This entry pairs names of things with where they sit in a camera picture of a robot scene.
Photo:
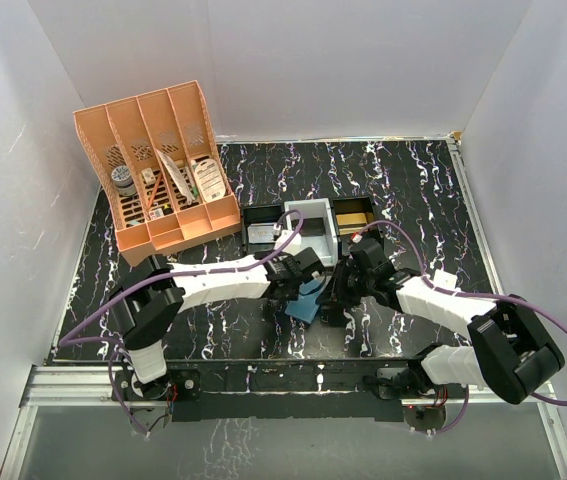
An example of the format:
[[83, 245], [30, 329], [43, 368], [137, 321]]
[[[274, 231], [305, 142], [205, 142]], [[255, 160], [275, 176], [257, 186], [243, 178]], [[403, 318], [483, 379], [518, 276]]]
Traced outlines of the blue leather card holder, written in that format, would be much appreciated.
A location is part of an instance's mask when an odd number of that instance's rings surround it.
[[296, 321], [311, 325], [319, 311], [317, 300], [326, 286], [327, 282], [320, 279], [302, 284], [298, 298], [287, 303], [285, 314]]

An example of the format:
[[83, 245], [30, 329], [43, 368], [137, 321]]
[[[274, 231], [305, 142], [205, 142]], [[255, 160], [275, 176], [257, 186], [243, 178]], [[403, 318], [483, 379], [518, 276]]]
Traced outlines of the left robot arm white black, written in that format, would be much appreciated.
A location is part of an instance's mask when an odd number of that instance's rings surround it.
[[301, 289], [324, 273], [311, 248], [258, 252], [217, 264], [169, 265], [148, 257], [119, 283], [113, 295], [125, 297], [109, 309], [132, 367], [124, 375], [128, 390], [144, 400], [166, 395], [170, 379], [162, 341], [179, 314], [233, 299], [297, 300]]

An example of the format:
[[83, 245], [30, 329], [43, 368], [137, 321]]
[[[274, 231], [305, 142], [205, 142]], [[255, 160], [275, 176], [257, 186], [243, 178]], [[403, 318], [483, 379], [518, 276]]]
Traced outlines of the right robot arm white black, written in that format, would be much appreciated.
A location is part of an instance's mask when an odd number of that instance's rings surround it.
[[418, 271], [395, 268], [380, 244], [369, 238], [338, 261], [318, 303], [324, 310], [343, 310], [365, 297], [470, 341], [468, 347], [442, 345], [421, 354], [420, 368], [430, 384], [487, 387], [502, 400], [519, 404], [565, 365], [556, 342], [520, 299], [445, 294]]

